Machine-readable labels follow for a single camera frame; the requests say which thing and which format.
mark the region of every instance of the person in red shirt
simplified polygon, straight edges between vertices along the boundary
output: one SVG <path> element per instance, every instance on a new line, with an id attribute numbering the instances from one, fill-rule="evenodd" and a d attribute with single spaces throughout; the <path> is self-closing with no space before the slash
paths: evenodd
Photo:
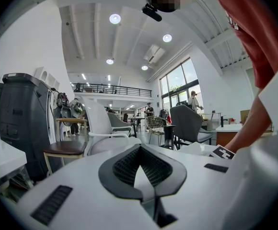
<path id="1" fill-rule="evenodd" d="M 179 0 L 158 0 L 160 4 Z M 278 22 L 262 0 L 219 0 L 228 20 L 249 55 L 258 94 L 278 71 Z M 271 124 L 270 117 L 258 98 L 254 99 L 247 121 L 226 148 L 236 152 L 250 146 Z"/>

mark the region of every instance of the wire chair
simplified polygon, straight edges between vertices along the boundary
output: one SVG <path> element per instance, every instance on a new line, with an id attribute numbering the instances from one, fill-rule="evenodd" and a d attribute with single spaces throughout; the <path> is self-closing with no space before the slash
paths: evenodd
<path id="1" fill-rule="evenodd" d="M 160 146 L 162 142 L 162 135 L 164 135 L 163 127 L 170 125 L 169 122 L 161 117 L 149 116 L 144 120 L 144 123 L 151 134 L 149 144 L 151 142 L 152 134 L 154 134 L 158 136 L 158 146 Z"/>

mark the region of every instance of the large window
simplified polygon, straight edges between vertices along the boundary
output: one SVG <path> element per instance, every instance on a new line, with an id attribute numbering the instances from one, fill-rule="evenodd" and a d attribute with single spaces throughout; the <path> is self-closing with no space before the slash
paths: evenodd
<path id="1" fill-rule="evenodd" d="M 201 88 L 191 59 L 179 64 L 174 70 L 160 79 L 162 88 L 162 106 L 170 110 L 180 102 L 188 102 L 191 91 L 195 91 L 197 100 L 203 105 Z"/>
<path id="2" fill-rule="evenodd" d="M 177 88 L 186 84 L 183 69 L 181 66 L 168 74 L 168 82 L 170 91 L 176 90 Z"/>

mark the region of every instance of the black mesh vent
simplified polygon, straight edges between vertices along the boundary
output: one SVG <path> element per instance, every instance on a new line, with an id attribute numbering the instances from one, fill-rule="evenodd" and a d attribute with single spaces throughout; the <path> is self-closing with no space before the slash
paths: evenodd
<path id="1" fill-rule="evenodd" d="M 32 218 L 48 226 L 72 190 L 68 186 L 57 187 L 31 214 Z"/>
<path id="2" fill-rule="evenodd" d="M 140 156 L 140 165 L 153 187 L 156 187 L 171 175 L 171 165 L 159 159 L 149 151 L 140 149 Z"/>
<path id="3" fill-rule="evenodd" d="M 114 175 L 130 186 L 134 186 L 136 173 L 139 168 L 140 159 L 138 158 L 138 151 L 139 149 L 132 151 L 116 162 L 113 167 Z"/>

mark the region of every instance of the white counter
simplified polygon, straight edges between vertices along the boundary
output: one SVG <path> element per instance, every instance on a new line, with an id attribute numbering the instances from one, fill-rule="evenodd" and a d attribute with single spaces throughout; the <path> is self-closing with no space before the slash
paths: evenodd
<path id="1" fill-rule="evenodd" d="M 0 178 L 6 176 L 7 174 L 27 163 L 25 152 L 14 148 L 4 141 L 1 141 L 1 145 L 2 150 L 0 150 Z"/>
<path id="2" fill-rule="evenodd" d="M 238 132 L 242 127 L 242 124 L 223 125 L 223 127 L 216 128 L 216 132 Z"/>

